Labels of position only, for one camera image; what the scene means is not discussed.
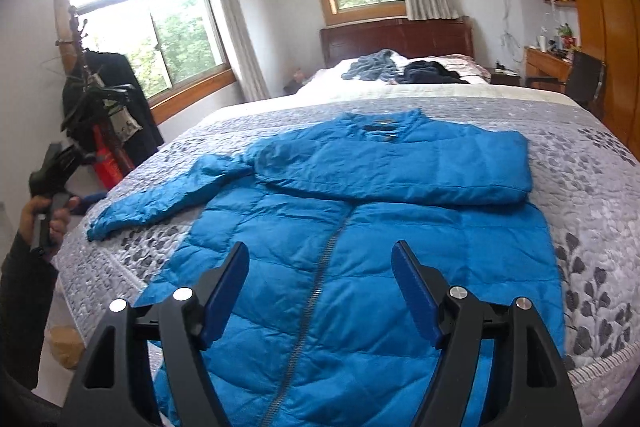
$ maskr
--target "blue gripper pad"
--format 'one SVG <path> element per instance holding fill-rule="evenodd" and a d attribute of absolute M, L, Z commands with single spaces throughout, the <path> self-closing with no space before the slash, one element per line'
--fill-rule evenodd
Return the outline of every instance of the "blue gripper pad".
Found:
<path fill-rule="evenodd" d="M 418 272 L 420 263 L 415 255 L 398 241 L 391 250 L 391 270 L 409 307 L 415 327 L 423 338 L 437 346 L 442 340 L 438 325 L 438 304 L 433 299 Z"/>
<path fill-rule="evenodd" d="M 220 268 L 222 274 L 204 306 L 204 322 L 200 341 L 209 347 L 226 328 L 231 311 L 249 273 L 249 250 L 244 243 L 236 243 Z"/>

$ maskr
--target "hand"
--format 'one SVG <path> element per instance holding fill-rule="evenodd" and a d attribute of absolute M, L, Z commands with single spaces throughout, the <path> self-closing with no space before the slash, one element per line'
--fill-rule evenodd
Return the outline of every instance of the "hand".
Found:
<path fill-rule="evenodd" d="M 71 214 L 69 211 L 76 208 L 79 203 L 80 198 L 71 198 L 65 205 L 65 208 L 59 208 L 51 216 L 51 221 L 49 222 L 49 237 L 56 246 L 50 254 L 47 254 L 47 261 L 50 261 L 53 256 L 58 253 L 58 248 L 65 237 L 66 227 L 71 220 Z M 51 200 L 42 196 L 36 196 L 22 209 L 18 233 L 20 233 L 27 245 L 31 244 L 31 238 L 33 236 L 34 216 L 47 210 L 50 204 Z"/>

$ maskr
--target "chair backrest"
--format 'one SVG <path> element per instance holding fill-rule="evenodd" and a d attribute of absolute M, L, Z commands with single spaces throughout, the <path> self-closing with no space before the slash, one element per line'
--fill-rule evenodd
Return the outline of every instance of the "chair backrest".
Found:
<path fill-rule="evenodd" d="M 566 81 L 565 95 L 580 105 L 593 102 L 605 80 L 605 65 L 591 55 L 574 52 L 574 64 Z"/>

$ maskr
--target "black chair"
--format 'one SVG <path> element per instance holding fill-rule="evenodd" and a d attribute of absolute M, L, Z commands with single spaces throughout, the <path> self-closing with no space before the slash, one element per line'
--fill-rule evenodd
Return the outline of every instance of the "black chair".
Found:
<path fill-rule="evenodd" d="M 534 82 L 564 86 L 564 94 L 580 107 L 587 108 L 588 104 L 598 99 L 606 76 L 606 66 L 600 60 L 582 52 L 574 52 L 574 64 L 566 82 L 552 76 L 528 76 L 525 86 L 530 87 Z"/>

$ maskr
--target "jacket sleeve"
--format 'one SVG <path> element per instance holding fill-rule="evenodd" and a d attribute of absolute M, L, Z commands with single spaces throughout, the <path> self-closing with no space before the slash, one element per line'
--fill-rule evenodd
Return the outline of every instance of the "jacket sleeve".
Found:
<path fill-rule="evenodd" d="M 44 328 L 57 270 L 31 253 L 20 234 L 2 263 L 0 357 L 11 377 L 27 389 L 38 384 Z"/>
<path fill-rule="evenodd" d="M 185 208 L 206 203 L 223 185 L 252 171 L 251 166 L 238 158 L 205 155 L 185 174 L 105 208 L 89 227 L 86 237 L 89 241 L 101 241 L 114 230 L 152 225 Z"/>

